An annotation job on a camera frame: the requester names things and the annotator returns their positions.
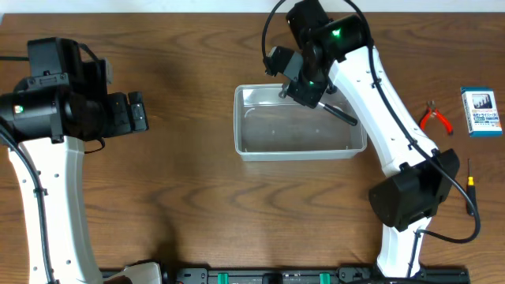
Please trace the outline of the clear plastic storage container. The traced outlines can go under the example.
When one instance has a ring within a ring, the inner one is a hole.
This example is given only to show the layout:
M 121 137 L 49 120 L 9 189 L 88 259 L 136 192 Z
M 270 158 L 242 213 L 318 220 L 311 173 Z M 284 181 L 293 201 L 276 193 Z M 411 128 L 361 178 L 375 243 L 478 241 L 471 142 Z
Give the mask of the clear plastic storage container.
M 282 99 L 281 84 L 243 84 L 234 93 L 234 144 L 246 162 L 351 159 L 367 146 L 361 124 L 321 107 Z

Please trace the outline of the red handled pliers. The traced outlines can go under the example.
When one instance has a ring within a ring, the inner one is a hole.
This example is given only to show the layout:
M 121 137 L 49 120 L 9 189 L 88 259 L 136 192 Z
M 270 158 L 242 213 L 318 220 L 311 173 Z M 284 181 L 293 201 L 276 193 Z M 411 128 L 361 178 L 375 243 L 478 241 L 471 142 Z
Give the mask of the red handled pliers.
M 449 136 L 452 136 L 454 134 L 453 125 L 449 122 L 449 120 L 443 114 L 440 113 L 440 111 L 436 107 L 436 104 L 434 101 L 427 102 L 427 108 L 426 108 L 425 114 L 423 115 L 421 120 L 418 122 L 418 125 L 422 131 L 425 131 L 425 127 L 428 123 L 428 120 L 431 118 L 435 118 L 440 123 L 442 123 Z

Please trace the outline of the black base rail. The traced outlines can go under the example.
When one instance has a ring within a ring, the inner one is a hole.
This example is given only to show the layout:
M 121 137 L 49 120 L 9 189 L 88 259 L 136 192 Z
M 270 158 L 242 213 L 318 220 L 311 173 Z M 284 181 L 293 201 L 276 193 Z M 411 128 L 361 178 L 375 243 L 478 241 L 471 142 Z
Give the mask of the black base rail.
M 157 263 L 144 263 L 122 271 L 104 271 L 105 283 L 178 284 L 347 284 L 347 283 L 439 283 L 470 284 L 466 269 L 422 268 L 409 278 L 381 275 L 367 266 L 344 266 L 319 270 L 216 270 L 184 268 L 170 274 Z

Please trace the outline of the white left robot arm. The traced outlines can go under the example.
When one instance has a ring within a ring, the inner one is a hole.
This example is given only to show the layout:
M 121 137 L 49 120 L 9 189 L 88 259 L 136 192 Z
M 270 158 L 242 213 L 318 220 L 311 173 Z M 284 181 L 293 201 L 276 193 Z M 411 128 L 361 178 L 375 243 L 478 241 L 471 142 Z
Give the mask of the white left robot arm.
M 1 97 L 1 141 L 19 182 L 31 283 L 164 283 L 156 260 L 101 271 L 82 189 L 86 143 L 149 128 L 140 92 L 109 93 L 109 62 L 51 37 L 27 44 L 31 73 Z

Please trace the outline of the black yellow screwdriver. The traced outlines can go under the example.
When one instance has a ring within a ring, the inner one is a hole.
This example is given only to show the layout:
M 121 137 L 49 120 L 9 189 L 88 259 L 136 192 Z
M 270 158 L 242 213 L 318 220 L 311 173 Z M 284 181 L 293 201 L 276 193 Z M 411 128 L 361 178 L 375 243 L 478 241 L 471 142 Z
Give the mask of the black yellow screwdriver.
M 468 215 L 475 216 L 475 211 L 477 210 L 477 199 L 476 199 L 476 189 L 475 189 L 475 184 L 474 184 L 474 177 L 472 175 L 472 170 L 471 170 L 471 159 L 468 159 L 467 165 L 468 165 L 468 177 L 467 177 L 467 183 L 466 183 L 466 194 L 469 197 L 469 200 L 471 201 L 471 204 L 473 205 L 474 209 L 472 209 L 467 204 L 466 211 L 467 211 Z

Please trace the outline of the claw hammer orange black handle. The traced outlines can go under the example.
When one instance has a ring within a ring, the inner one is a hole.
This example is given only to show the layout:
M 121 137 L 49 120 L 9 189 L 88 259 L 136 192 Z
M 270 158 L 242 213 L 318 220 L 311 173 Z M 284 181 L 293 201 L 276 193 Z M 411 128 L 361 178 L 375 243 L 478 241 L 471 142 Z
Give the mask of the claw hammer orange black handle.
M 331 106 L 327 103 L 322 103 L 320 100 L 322 98 L 322 92 L 317 91 L 294 91 L 288 92 L 287 90 L 282 90 L 279 93 L 279 97 L 281 99 L 285 99 L 286 97 L 290 97 L 294 102 L 299 103 L 303 107 L 309 107 L 311 109 L 315 109 L 316 107 L 322 107 L 328 113 L 336 116 L 338 119 L 344 121 L 345 123 L 356 126 L 357 119 L 343 112 L 342 110 Z

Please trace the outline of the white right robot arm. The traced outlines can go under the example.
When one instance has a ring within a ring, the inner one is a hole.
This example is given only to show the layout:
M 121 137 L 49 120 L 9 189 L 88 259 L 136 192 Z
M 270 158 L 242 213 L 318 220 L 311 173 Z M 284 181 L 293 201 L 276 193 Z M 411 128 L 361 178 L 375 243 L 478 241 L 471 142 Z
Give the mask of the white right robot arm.
M 383 225 L 376 266 L 386 278 L 418 276 L 429 223 L 457 186 L 457 154 L 438 149 L 413 120 L 383 72 L 360 10 L 333 20 L 318 1 L 300 1 L 286 22 L 297 49 L 264 50 L 267 74 L 285 76 L 282 94 L 302 106 L 317 107 L 331 89 L 352 106 L 352 114 L 338 111 L 337 116 L 365 128 L 385 176 L 368 194 Z

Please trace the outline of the blue white screw box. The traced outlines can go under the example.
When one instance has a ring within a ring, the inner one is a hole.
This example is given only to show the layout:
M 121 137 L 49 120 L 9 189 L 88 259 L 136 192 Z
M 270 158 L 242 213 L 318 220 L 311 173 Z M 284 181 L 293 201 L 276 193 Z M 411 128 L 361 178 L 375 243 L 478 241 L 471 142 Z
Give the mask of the blue white screw box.
M 463 108 L 470 137 L 503 135 L 494 91 L 486 87 L 461 87 Z

